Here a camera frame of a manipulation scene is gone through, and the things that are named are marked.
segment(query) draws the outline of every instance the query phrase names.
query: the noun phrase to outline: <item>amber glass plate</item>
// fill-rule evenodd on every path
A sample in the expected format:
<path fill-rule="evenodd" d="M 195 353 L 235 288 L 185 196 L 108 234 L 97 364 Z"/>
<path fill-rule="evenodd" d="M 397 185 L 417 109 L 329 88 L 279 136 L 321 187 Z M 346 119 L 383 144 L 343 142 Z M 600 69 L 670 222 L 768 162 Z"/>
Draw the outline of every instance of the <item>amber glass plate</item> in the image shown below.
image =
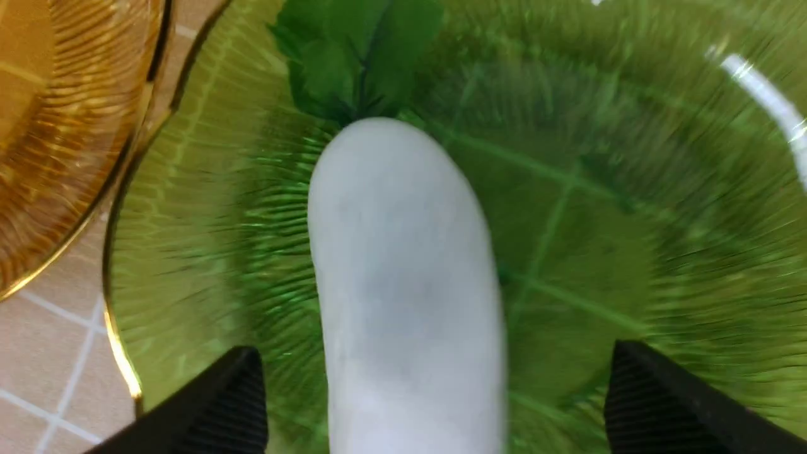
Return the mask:
<path fill-rule="evenodd" d="M 0 2 L 0 299 L 67 246 L 123 164 L 163 3 Z"/>
<path fill-rule="evenodd" d="M 370 40 L 383 55 L 356 45 L 329 59 L 350 43 L 340 30 L 366 26 L 324 18 L 344 2 L 232 0 L 129 175 L 106 286 L 142 410 L 252 344 L 272 453 L 328 450 L 307 191 L 355 113 L 351 99 L 316 90 L 358 56 L 377 65 L 361 64 L 370 75 L 355 90 L 411 78 L 383 113 L 442 143 L 491 227 L 510 452 L 608 451 L 601 411 L 619 338 L 807 435 L 807 3 L 442 0 L 424 9 L 442 17 L 385 15 L 372 27 L 399 40 Z M 283 21 L 286 38 L 325 42 L 290 63 L 295 49 L 273 36 L 281 27 L 267 27 Z M 395 46 L 410 49 L 428 23 L 437 31 L 423 54 L 393 66 Z M 385 103 L 357 98 L 367 110 Z M 344 115 L 329 118 L 334 106 Z"/>

